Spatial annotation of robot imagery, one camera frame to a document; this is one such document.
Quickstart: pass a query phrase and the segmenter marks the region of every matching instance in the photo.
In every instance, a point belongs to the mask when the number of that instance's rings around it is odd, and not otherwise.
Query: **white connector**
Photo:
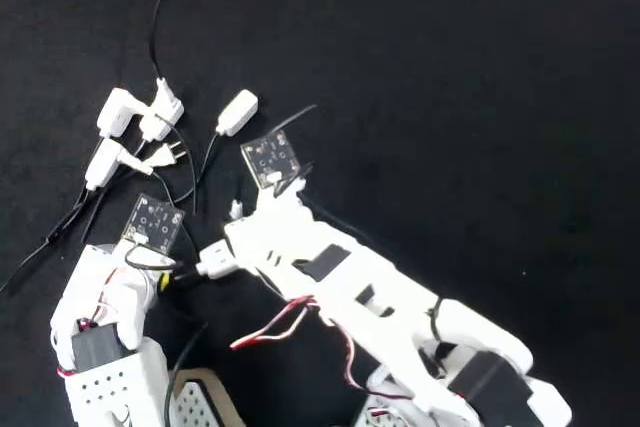
[[[98,115],[96,123],[100,137],[120,137],[129,125],[131,117],[144,115],[148,110],[147,104],[140,102],[129,91],[116,87],[109,94]]]
[[[229,218],[231,220],[241,219],[244,215],[244,208],[242,202],[236,199],[231,201],[231,208],[229,209]]]
[[[178,159],[180,157],[184,157],[187,155],[186,152],[178,152],[177,154],[173,153],[173,149],[182,145],[181,142],[175,142],[173,144],[167,144],[166,142],[162,144],[151,156],[147,157],[144,160],[144,164],[148,165],[151,168],[155,167],[165,167],[167,165],[174,165],[178,163]]]
[[[147,142],[162,141],[171,130],[167,122],[176,125],[184,113],[182,102],[173,95],[167,81],[156,79],[156,84],[158,86],[156,97],[139,124],[142,138]]]
[[[200,262],[196,264],[200,275],[219,279],[238,269],[238,263],[231,254],[227,241],[219,240],[200,251]]]
[[[87,181],[87,190],[93,191],[99,187],[104,187],[113,177],[120,164],[128,165],[145,175],[153,173],[152,167],[145,165],[140,159],[131,155],[118,142],[113,139],[104,139],[100,143],[100,147],[98,147],[93,159],[91,159],[91,163],[84,175]]]
[[[241,90],[218,116],[216,132],[231,137],[249,122],[258,111],[258,97],[247,89]]]

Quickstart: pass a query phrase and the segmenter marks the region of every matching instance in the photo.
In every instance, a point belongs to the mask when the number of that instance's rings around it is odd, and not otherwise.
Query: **circuit board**
[[[253,180],[260,189],[289,179],[300,171],[300,163],[282,130],[243,144],[241,149]]]
[[[182,210],[167,202],[140,194],[125,225],[122,238],[168,254],[183,219]]]

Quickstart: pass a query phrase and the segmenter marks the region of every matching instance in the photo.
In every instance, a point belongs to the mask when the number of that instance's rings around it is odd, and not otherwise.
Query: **black fabric surface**
[[[151,99],[152,3],[0,0],[2,278],[72,205],[110,89]],[[189,219],[201,247],[219,239],[238,179],[255,195],[240,143],[317,103],[288,129],[315,161],[308,196],[401,271],[520,337],[574,425],[635,424],[638,0],[167,0],[158,53],[198,157],[238,90],[263,99],[218,146]],[[185,166],[168,172],[176,192],[188,186]],[[115,192],[92,243],[119,238],[140,191],[163,195],[145,179]],[[72,423],[48,321],[79,231],[2,306],[0,425]],[[188,258],[183,240],[176,255]],[[248,425],[356,413],[342,341],[317,320],[288,342],[228,350],[279,309],[259,282],[238,274],[178,301],[211,326],[189,364],[219,373]],[[193,330],[166,307],[148,317],[170,362]],[[361,355],[359,378],[372,365]]]

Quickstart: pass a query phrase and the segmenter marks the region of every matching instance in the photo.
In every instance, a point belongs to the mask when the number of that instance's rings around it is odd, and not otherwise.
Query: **white robotic arm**
[[[487,384],[498,395],[514,384],[523,394],[512,400],[522,405],[504,414],[514,421],[502,425],[519,425],[522,416],[538,422],[526,425],[569,423],[571,410],[557,390],[526,376],[533,356],[519,339],[460,302],[439,298],[353,237],[315,221],[297,196],[304,182],[295,180],[278,196],[274,187],[261,189],[255,212],[225,227],[230,247],[240,268],[267,277],[286,300],[312,296],[325,322],[382,364],[393,381],[374,376],[370,382],[385,384],[376,390],[411,398],[379,398],[385,408],[393,406],[408,425],[491,426],[486,418],[503,414],[479,412],[484,407],[478,389]],[[456,347],[438,359],[442,343]],[[492,355],[476,356],[485,352]],[[421,354],[437,359],[437,376]],[[492,371],[504,375],[492,380]]]

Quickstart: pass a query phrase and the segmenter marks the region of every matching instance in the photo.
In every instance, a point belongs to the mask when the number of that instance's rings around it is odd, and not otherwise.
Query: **two-prong plug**
[[[181,142],[175,142],[173,144],[162,144],[150,157],[143,162],[145,165],[151,168],[165,167],[167,165],[174,165],[178,162],[180,157],[187,155],[186,151],[177,152],[176,150],[182,145]]]

